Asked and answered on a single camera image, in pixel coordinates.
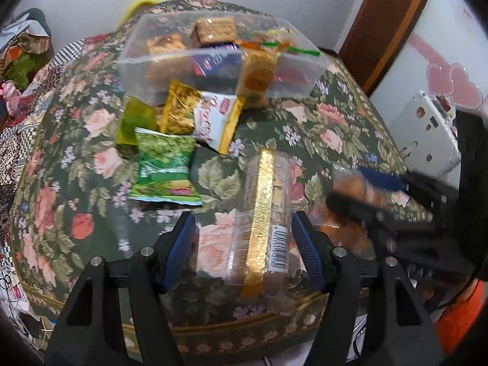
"blue snack wrapper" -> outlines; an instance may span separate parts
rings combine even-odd
[[[215,47],[208,48],[215,52],[211,52],[208,55],[200,55],[193,57],[193,67],[197,75],[206,77],[209,74],[215,74],[219,72],[224,66],[237,66],[240,67],[242,57],[241,55],[225,53],[219,53],[219,51],[236,51],[239,50],[239,46],[235,44],[224,44]]]

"clear plastic container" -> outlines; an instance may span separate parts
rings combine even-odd
[[[240,40],[252,41],[253,36],[271,29],[291,30],[290,39],[296,48],[319,49],[290,23],[270,16],[248,13],[216,11],[182,11],[179,13],[146,14],[132,32],[125,49],[120,54],[119,73],[128,96],[135,96],[150,105],[164,104],[171,80],[177,79],[203,91],[234,94],[241,72],[240,50],[191,49],[190,36],[195,21],[203,18],[232,17]],[[188,50],[174,50],[161,55],[151,55],[147,41],[158,36],[179,34]],[[219,69],[206,75],[198,75],[194,60],[218,61]],[[321,53],[311,56],[305,53],[280,52],[280,60],[274,81],[267,89],[267,96],[307,97],[315,83],[330,64]]]

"pink heart decoration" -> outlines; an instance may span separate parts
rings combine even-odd
[[[454,84],[448,75],[447,68],[444,69],[444,72],[435,63],[429,63],[427,65],[427,84],[430,95],[449,96],[454,92]]]
[[[483,102],[480,89],[469,81],[468,73],[459,63],[451,65],[449,77],[454,82],[451,103],[467,110],[478,110]]]

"door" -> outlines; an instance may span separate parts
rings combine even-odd
[[[339,52],[367,95],[406,42],[427,0],[364,0]]]

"gold foil strip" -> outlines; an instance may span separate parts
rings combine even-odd
[[[246,277],[241,297],[254,298],[261,293],[263,287],[273,201],[274,160],[273,151],[260,150],[256,201],[246,257]]]

